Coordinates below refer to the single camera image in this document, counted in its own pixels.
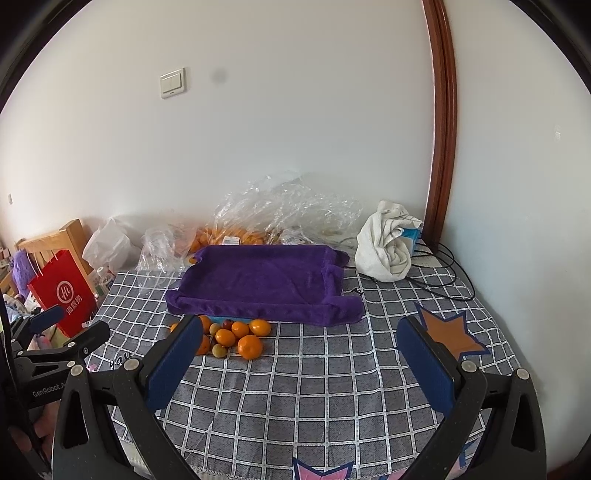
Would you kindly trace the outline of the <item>person's left hand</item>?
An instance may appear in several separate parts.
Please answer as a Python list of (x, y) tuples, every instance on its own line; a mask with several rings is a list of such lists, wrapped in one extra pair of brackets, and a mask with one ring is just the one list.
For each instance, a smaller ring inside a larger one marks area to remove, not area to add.
[[(45, 405), (41, 416), (34, 424), (35, 434), (43, 441), (42, 451), (48, 460), (52, 457), (53, 438), (59, 406), (59, 402)], [(31, 440), (27, 435), (16, 428), (9, 428), (8, 431), (21, 452), (28, 453), (32, 449)]]

